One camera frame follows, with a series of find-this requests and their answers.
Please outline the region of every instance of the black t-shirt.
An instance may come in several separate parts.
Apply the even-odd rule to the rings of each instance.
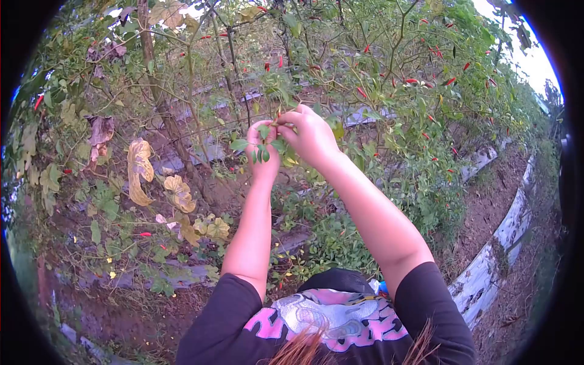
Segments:
[[[314,333],[326,324],[320,346],[337,364],[401,364],[428,319],[428,350],[438,346],[429,363],[475,362],[471,332],[433,262],[404,277],[395,306],[381,296],[310,289],[262,308],[251,284],[225,274],[180,341],[176,363],[255,365],[306,327]]]

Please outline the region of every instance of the dirt path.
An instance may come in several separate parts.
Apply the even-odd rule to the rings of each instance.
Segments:
[[[468,182],[464,204],[467,211],[452,253],[437,258],[446,283],[451,283],[476,257],[513,203],[525,173],[529,156],[517,149],[507,149]]]
[[[545,309],[558,263],[556,244],[560,213],[545,213],[528,232],[509,275],[497,283],[500,290],[490,309],[473,330],[479,365],[508,363],[529,339]]]

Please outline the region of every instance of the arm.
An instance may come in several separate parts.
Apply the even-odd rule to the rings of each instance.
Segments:
[[[421,234],[339,150],[331,128],[309,107],[299,105],[296,112],[282,115],[278,122],[281,124],[278,132],[302,159],[327,179],[343,200],[383,272],[389,294],[395,298],[399,283],[413,268],[434,261]]]
[[[272,238],[270,193],[280,167],[280,157],[276,149],[268,145],[270,159],[261,164],[259,162],[254,164],[251,152],[255,149],[257,153],[257,144],[260,143],[256,128],[260,124],[269,125],[271,122],[270,120],[259,121],[252,125],[248,131],[250,144],[245,152],[248,156],[253,182],[245,199],[239,227],[227,248],[221,269],[221,275],[231,273],[253,285],[262,302],[266,296],[267,269]],[[276,128],[270,128],[270,135],[266,139],[267,143],[276,138]]]

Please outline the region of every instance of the sky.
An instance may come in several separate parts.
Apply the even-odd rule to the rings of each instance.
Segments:
[[[495,17],[493,15],[493,6],[489,4],[486,0],[472,0],[477,11],[484,17],[490,19],[497,19],[500,21],[500,17]],[[505,22],[505,30],[512,35],[513,39],[513,62],[519,64],[521,69],[517,70],[520,77],[527,80],[529,85],[537,92],[545,97],[545,79],[550,79],[555,86],[559,89],[559,83],[555,76],[554,70],[551,67],[550,61],[548,60],[542,45],[539,47],[531,47],[525,50],[527,56],[523,55],[520,46],[521,43],[517,39],[517,33],[515,30],[510,29],[509,26],[513,25],[511,22]],[[531,33],[531,42],[538,42],[535,34],[529,27],[527,23],[524,24],[525,28]],[[521,71],[524,71],[529,76],[525,76]]]

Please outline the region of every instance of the t-shirt sleeve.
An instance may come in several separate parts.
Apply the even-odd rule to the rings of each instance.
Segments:
[[[245,280],[225,274],[207,305],[180,340],[176,364],[213,363],[229,352],[247,321],[262,309],[255,288]]]
[[[431,320],[428,350],[439,345],[431,357],[440,364],[475,363],[471,332],[435,263],[420,264],[404,277],[395,292],[395,312],[413,339]]]

